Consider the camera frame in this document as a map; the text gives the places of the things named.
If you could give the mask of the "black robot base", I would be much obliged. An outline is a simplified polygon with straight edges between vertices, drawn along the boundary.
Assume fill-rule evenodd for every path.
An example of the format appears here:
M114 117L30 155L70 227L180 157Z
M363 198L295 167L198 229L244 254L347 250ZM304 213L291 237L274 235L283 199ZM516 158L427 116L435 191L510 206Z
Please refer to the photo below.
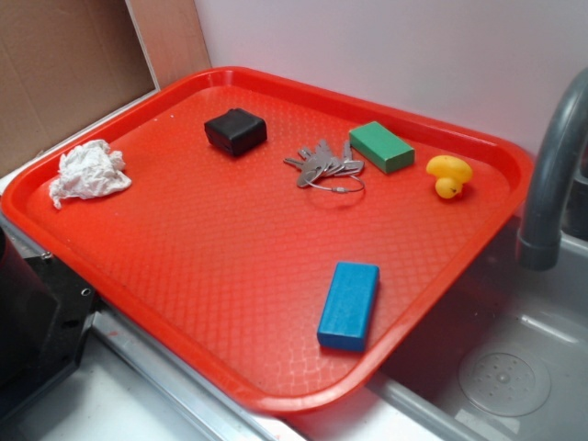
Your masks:
M22 256L1 233L1 421L75 372L96 290L57 257Z

